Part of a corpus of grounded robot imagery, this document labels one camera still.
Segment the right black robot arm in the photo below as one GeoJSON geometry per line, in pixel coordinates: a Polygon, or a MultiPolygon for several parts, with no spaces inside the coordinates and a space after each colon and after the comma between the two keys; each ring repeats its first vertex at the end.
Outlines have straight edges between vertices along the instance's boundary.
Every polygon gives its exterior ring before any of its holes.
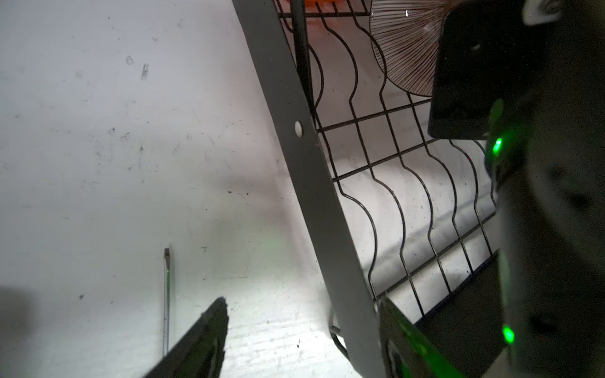
{"type": "Polygon", "coordinates": [[[485,140],[515,376],[604,375],[604,4],[448,1],[429,116],[485,140]]]}

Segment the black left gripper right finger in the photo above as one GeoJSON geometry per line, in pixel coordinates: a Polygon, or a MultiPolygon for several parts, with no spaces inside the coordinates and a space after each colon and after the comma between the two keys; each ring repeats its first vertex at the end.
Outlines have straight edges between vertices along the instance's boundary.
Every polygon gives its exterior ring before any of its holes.
{"type": "Polygon", "coordinates": [[[381,354],[388,377],[463,378],[388,298],[378,302],[381,354]]]}

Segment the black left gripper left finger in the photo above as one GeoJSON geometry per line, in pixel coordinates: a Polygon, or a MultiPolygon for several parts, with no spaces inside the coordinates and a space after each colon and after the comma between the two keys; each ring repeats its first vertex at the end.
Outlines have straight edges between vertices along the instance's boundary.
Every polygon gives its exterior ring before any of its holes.
{"type": "Polygon", "coordinates": [[[146,377],[219,378],[227,332],[228,306],[219,297],[146,377]]]}

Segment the orange plastic bowl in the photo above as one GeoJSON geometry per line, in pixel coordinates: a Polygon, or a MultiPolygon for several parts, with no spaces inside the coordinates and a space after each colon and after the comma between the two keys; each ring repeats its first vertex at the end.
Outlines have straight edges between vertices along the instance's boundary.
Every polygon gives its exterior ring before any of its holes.
{"type": "Polygon", "coordinates": [[[328,14],[362,14],[367,15],[372,5],[371,0],[304,0],[306,11],[315,12],[318,9],[328,14]]]}

